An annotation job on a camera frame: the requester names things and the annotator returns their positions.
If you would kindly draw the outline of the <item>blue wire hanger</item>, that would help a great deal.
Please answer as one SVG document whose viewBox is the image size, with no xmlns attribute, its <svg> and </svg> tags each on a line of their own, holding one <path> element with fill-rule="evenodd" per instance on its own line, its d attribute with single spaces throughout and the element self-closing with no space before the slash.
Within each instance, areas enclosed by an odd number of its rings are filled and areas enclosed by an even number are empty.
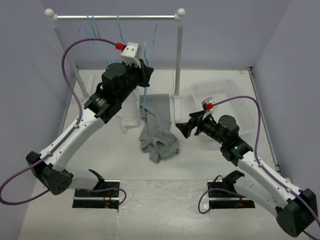
<svg viewBox="0 0 320 240">
<path fill-rule="evenodd" d="M 157 31 L 158 31 L 158 24 L 156 23 L 153 29 L 153 34 L 152 34 L 152 40 L 150 44 L 150 49 L 149 53 L 147 55 L 147 41 L 144 43 L 144 48 L 143 48 L 143 56 L 144 60 L 146 62 L 146 65 L 149 66 L 149 63 L 152 62 L 153 59 L 153 54 L 154 54 L 154 49 L 155 49 L 155 43 L 156 43 L 156 38 L 157 38 Z M 142 101 L 142 109 L 141 109 L 141 115 L 140 119 L 142 120 L 145 116 L 145 107 L 146 107 L 146 99 L 147 99 L 147 92 L 148 92 L 148 87 L 144 88 L 143 91 L 143 101 Z"/>
</svg>

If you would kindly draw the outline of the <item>grey tank top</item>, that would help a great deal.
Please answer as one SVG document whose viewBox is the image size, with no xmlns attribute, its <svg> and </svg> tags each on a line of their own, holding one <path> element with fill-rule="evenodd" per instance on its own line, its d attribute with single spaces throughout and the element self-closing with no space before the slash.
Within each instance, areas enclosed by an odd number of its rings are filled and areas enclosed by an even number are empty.
<svg viewBox="0 0 320 240">
<path fill-rule="evenodd" d="M 149 153 L 149 160 L 158 164 L 180 153 L 178 138 L 171 132 L 169 107 L 146 106 L 143 111 L 144 127 L 139 136 L 140 149 Z"/>
</svg>

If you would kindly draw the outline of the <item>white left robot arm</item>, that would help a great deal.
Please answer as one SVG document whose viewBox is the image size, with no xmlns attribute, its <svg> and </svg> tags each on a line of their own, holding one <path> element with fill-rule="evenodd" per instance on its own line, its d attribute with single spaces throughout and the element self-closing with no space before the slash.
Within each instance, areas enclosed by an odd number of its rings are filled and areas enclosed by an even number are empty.
<svg viewBox="0 0 320 240">
<path fill-rule="evenodd" d="M 47 148 L 31 151 L 26 161 L 34 167 L 33 175 L 53 194 L 68 188 L 87 191 L 97 197 L 103 193 L 104 178 L 95 170 L 76 171 L 67 164 L 78 149 L 97 130 L 106 125 L 121 109 L 123 102 L 137 87 L 149 87 L 154 68 L 124 62 L 107 66 L 95 92 L 81 106 L 79 116 Z"/>
</svg>

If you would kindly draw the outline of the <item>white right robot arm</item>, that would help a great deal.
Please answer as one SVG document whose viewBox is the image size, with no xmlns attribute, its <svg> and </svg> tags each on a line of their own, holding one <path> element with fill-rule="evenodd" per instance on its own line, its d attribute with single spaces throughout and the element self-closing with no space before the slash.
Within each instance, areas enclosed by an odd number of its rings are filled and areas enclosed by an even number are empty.
<svg viewBox="0 0 320 240">
<path fill-rule="evenodd" d="M 234 117 L 223 115 L 215 121 L 205 111 L 191 113 L 188 122 L 175 126 L 187 139 L 192 130 L 204 133 L 218 142 L 222 156 L 238 170 L 230 173 L 224 182 L 227 196 L 247 197 L 275 217 L 279 227 L 296 238 L 313 222 L 319 222 L 317 197 L 310 189 L 302 190 L 273 170 L 239 136 L 239 126 Z"/>
</svg>

